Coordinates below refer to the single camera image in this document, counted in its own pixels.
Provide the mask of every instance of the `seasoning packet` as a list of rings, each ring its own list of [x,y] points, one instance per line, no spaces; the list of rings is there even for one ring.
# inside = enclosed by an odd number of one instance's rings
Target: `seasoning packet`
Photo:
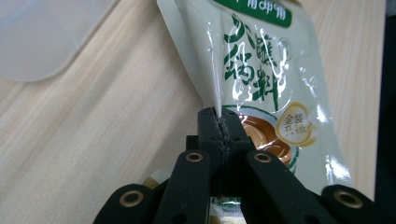
[[[205,107],[214,106],[219,115],[222,108],[237,113],[256,148],[275,153],[311,191],[351,186],[329,113],[315,29],[296,1],[158,5]]]

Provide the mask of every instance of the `white plastic object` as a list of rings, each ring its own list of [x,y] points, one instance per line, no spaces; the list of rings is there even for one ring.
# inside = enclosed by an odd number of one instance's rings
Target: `white plastic object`
[[[0,76],[61,73],[119,0],[0,0]]]

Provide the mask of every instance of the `light wood grain table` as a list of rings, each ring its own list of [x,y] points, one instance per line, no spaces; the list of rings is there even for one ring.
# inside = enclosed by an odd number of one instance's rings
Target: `light wood grain table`
[[[302,0],[335,130],[374,196],[385,0]],[[0,78],[1,223],[92,223],[117,188],[176,160],[202,103],[153,0],[121,0],[61,75]]]

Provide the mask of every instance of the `wooden surface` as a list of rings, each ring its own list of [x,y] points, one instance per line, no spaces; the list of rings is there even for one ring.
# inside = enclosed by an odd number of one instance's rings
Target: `wooden surface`
[[[302,0],[318,31],[335,129],[374,195],[385,0]],[[92,223],[117,188],[176,160],[201,101],[153,0],[121,0],[73,64],[0,78],[2,223]]]

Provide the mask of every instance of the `green label band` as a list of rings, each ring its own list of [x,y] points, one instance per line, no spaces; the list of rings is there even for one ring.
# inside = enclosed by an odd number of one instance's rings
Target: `green label band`
[[[288,28],[291,25],[291,12],[277,1],[271,0],[213,0],[237,12],[262,21]]]

